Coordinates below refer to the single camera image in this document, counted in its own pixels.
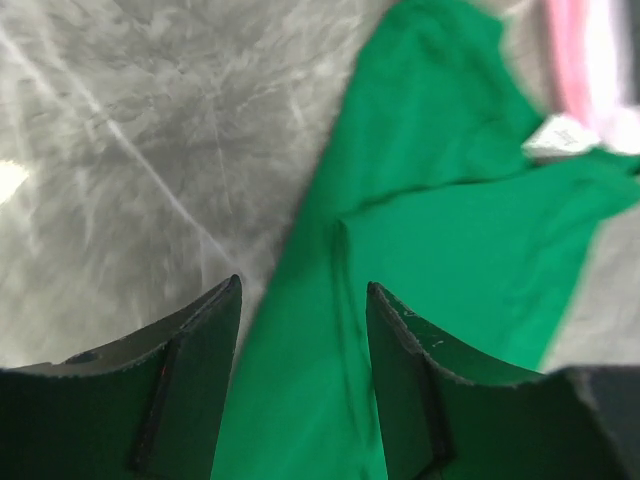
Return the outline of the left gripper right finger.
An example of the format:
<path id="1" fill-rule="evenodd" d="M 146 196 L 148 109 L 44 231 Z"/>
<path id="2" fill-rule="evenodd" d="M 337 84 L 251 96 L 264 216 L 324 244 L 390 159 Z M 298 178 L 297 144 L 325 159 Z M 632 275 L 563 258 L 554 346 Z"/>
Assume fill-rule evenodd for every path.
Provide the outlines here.
<path id="1" fill-rule="evenodd" d="M 372 376 L 392 479 L 635 479 L 639 370 L 539 374 L 367 289 Z"/>

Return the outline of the green t shirt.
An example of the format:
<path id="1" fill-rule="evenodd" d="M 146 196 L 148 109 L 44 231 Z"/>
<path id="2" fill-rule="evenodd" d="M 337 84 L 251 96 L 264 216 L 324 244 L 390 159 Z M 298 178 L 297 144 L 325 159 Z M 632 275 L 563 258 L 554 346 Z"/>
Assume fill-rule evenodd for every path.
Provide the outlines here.
<path id="1" fill-rule="evenodd" d="M 639 199 L 639 159 L 537 164 L 522 146 L 543 118 L 501 40 L 466 1 L 385 13 L 243 347 L 214 478 L 386 479 L 381 411 L 427 433 L 412 368 L 372 354 L 371 284 L 420 325 L 539 365 L 596 229 Z"/>

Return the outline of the folded light pink t shirt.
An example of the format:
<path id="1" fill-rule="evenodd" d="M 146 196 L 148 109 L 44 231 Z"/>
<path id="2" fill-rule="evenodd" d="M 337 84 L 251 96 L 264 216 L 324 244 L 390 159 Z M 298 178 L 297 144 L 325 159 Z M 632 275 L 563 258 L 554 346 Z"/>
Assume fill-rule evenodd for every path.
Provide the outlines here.
<path id="1" fill-rule="evenodd" d="M 639 3 L 545 1 L 560 111 L 609 150 L 639 153 Z"/>

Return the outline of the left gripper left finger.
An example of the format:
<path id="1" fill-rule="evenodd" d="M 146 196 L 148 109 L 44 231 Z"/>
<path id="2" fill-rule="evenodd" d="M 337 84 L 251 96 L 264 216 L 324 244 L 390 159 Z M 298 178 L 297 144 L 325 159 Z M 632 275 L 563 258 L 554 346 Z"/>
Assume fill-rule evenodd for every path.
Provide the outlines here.
<path id="1" fill-rule="evenodd" d="M 3 370 L 2 477 L 208 478 L 241 304 L 232 276 L 116 341 Z"/>

